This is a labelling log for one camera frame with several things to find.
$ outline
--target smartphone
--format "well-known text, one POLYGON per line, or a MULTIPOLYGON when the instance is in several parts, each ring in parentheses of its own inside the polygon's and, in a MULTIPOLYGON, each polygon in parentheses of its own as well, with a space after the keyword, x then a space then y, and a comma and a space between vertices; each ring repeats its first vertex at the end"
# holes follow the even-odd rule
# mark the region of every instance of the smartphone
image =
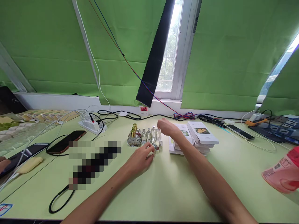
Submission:
POLYGON ((69 141, 77 141, 85 134, 86 131, 73 131, 68 136, 65 136, 63 139, 53 145, 50 149, 48 149, 47 152, 52 154, 63 153, 69 148, 69 141))
MULTIPOLYGON (((49 144, 48 143, 35 143, 31 146, 29 146, 22 157, 22 160, 20 161, 20 165, 27 161, 29 158, 31 158, 33 155, 37 154, 38 152, 42 151, 45 149, 49 144)), ((23 153, 23 150, 14 156, 8 158, 11 163, 0 173, 0 178, 8 174, 9 172, 13 171, 13 169, 17 166, 21 155, 23 153)))
POLYGON ((228 129, 232 130, 233 132, 235 132, 236 134, 238 134, 239 136, 241 136, 242 138, 245 138, 247 141, 253 140, 254 137, 251 136, 250 134, 242 131, 241 129, 237 128, 234 125, 227 125, 226 126, 228 129))

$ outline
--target window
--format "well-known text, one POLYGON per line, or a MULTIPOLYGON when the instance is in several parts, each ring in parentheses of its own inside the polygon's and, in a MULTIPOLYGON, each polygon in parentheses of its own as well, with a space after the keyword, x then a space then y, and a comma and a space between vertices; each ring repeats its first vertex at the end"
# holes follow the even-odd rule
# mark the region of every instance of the window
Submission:
POLYGON ((181 99, 198 16, 197 0, 175 0, 163 62, 155 91, 158 98, 181 99))
POLYGON ((277 65, 274 67, 273 71, 269 74, 268 79, 266 80, 265 84, 263 85, 261 92, 258 96, 257 103, 262 103, 264 101, 270 86, 272 85, 274 80, 277 78, 280 71, 282 70, 282 68, 284 67, 286 62, 289 60, 292 53, 298 46, 298 44, 299 44, 299 33, 297 34, 296 38, 293 40, 293 42, 291 43, 291 45, 289 46, 289 48, 287 49, 285 54, 281 57, 281 59, 279 60, 277 65))

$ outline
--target orange device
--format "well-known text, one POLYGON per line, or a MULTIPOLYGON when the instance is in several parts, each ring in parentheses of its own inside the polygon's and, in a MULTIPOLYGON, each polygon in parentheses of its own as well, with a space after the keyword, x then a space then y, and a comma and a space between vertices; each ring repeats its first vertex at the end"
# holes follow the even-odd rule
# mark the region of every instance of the orange device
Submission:
POLYGON ((245 124, 247 124, 248 126, 256 126, 258 123, 263 123, 263 122, 266 122, 266 121, 268 121, 268 119, 267 118, 261 118, 261 119, 259 119, 259 120, 255 120, 255 121, 249 121, 249 120, 247 120, 246 122, 245 122, 245 124))

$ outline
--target white cable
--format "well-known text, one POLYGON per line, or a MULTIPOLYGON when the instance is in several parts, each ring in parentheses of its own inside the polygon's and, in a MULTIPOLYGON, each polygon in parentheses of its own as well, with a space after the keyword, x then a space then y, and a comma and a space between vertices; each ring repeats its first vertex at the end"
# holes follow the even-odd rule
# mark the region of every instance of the white cable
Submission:
POLYGON ((108 104, 109 104, 109 111, 111 111, 110 103, 109 103, 109 101, 107 100, 107 98, 105 97, 105 95, 103 94, 102 89, 101 89, 101 84, 100 84, 100 70, 99 70, 99 67, 97 66, 97 62, 96 62, 96 60, 94 59, 93 52, 91 51, 91 48, 90 48, 90 45, 89 45, 89 42, 88 42, 87 33, 86 33, 86 30, 85 30, 85 27, 84 27, 84 23, 83 23, 82 16, 81 16, 81 13, 80 13, 80 10, 79 10, 79 6, 78 6, 78 4, 77 4, 77 0, 76 0, 76 5, 77 5, 78 13, 79 13, 79 16, 80 16, 80 19, 81 19, 81 22, 82 22, 82 26, 83 26, 84 34, 85 34, 85 36, 86 36, 87 45, 88 45, 89 50, 90 50, 90 53, 91 53, 91 55, 92 55, 92 57, 93 57, 94 63, 96 64, 97 71, 99 72, 99 81, 98 81, 98 85, 99 85, 99 87, 100 87, 99 90, 101 91, 102 95, 104 96, 104 98, 105 98, 106 101, 108 102, 108 104))
MULTIPOLYGON (((64 116, 66 116, 66 115, 68 115, 69 113, 71 113, 71 112, 74 112, 74 111, 77 111, 77 110, 73 110, 73 111, 70 111, 70 112, 68 112, 67 114, 65 114, 65 115, 63 115, 61 118, 63 118, 64 116)), ((23 150, 23 152, 22 152, 22 155, 21 155, 21 157, 20 157, 20 159, 19 159, 19 161, 18 161, 18 163, 17 163, 17 165, 16 165, 16 167, 17 168, 15 168, 15 171, 13 172, 13 174, 8 178, 8 180, 6 181, 6 182, 4 182, 2 185, 1 185, 1 187, 0 187, 0 192, 3 190, 3 188, 7 185, 7 183, 12 179, 12 177, 16 174, 16 172, 25 164, 25 163, 23 163, 23 164, 21 164, 20 166, 19 166, 19 164, 20 164, 20 162, 21 162, 21 160, 22 160, 22 158, 23 158, 23 155, 24 155, 24 153, 25 153, 25 150, 28 148, 28 146, 44 131, 44 130, 46 130, 48 127, 50 127, 52 124, 54 124, 56 121, 52 121, 52 123, 51 124, 49 124, 48 126, 46 126, 43 130, 41 130, 28 144, 27 144, 27 146, 25 147, 25 149, 23 150)))
POLYGON ((92 106, 96 106, 96 107, 100 110, 100 107, 99 107, 98 105, 90 105, 90 106, 87 108, 88 113, 89 113, 89 108, 92 107, 92 106))
MULTIPOLYGON (((64 121, 65 121, 68 117, 73 116, 73 115, 75 115, 75 114, 71 114, 71 115, 67 116, 67 117, 64 119, 64 121)), ((61 124, 60 129, 59 129, 59 131, 58 131, 58 133, 57 133, 55 139, 57 139, 57 137, 58 137, 58 135, 59 135, 59 133, 60 133, 60 131, 61 131, 61 129, 62 129, 62 126, 63 126, 63 124, 65 123, 64 121, 63 121, 63 123, 61 124)))
MULTIPOLYGON (((243 118, 244 118, 247 114, 245 114, 245 115, 241 118, 241 125, 242 125, 242 127, 244 127, 244 124, 243 124, 243 118)), ((264 140, 266 140, 267 142, 269 142, 269 143, 274 147, 274 150, 264 149, 264 148, 261 148, 261 147, 259 147, 259 146, 257 146, 257 145, 252 144, 251 142, 247 141, 249 144, 251 144, 251 145, 253 145, 253 146, 255 146, 255 147, 259 148, 259 149, 262 149, 262 150, 264 150, 264 151, 267 151, 267 152, 275 152, 275 151, 276 151, 276 147, 275 147, 271 142, 274 142, 274 143, 276 143, 276 144, 279 144, 279 143, 277 143, 277 142, 275 142, 275 141, 273 141, 273 140, 271 140, 271 139, 267 139, 267 138, 265 138, 265 137, 258 136, 258 135, 256 135, 256 133, 251 132, 251 131, 249 131, 249 130, 246 130, 246 131, 247 131, 247 132, 250 132, 250 133, 252 133, 252 134, 254 134, 254 136, 257 137, 257 138, 261 138, 261 139, 264 139, 264 140)), ((279 145, 282 146, 282 147, 284 147, 284 148, 286 148, 288 151, 291 150, 291 149, 289 149, 288 147, 286 147, 286 146, 284 146, 284 145, 282 145, 282 144, 279 144, 279 145)))

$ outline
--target perfume bottle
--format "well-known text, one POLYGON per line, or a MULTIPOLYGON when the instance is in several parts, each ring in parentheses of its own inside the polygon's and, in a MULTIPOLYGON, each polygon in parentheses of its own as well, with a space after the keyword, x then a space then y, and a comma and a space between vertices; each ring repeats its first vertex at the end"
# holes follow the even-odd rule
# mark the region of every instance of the perfume bottle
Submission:
POLYGON ((145 129, 142 130, 142 134, 141 134, 141 145, 144 145, 146 143, 146 132, 145 129))
POLYGON ((157 143, 159 144, 159 147, 162 147, 162 134, 161 129, 157 129, 157 143))
POLYGON ((156 132, 155 126, 153 126, 151 132, 152 132, 152 142, 156 142, 156 140, 157 140, 157 132, 156 132))
POLYGON ((138 131, 139 133, 141 133, 141 130, 139 128, 137 128, 137 124, 133 124, 133 127, 136 127, 136 131, 138 131))
POLYGON ((134 130, 131 130, 127 143, 129 146, 139 147, 141 145, 141 138, 136 135, 134 130))
POLYGON ((147 129, 146 140, 147 140, 147 142, 152 143, 152 132, 150 131, 150 128, 147 129))
POLYGON ((136 136, 139 136, 139 137, 141 138, 141 132, 136 131, 136 127, 135 127, 135 126, 132 127, 132 130, 135 132, 135 135, 136 135, 136 136))

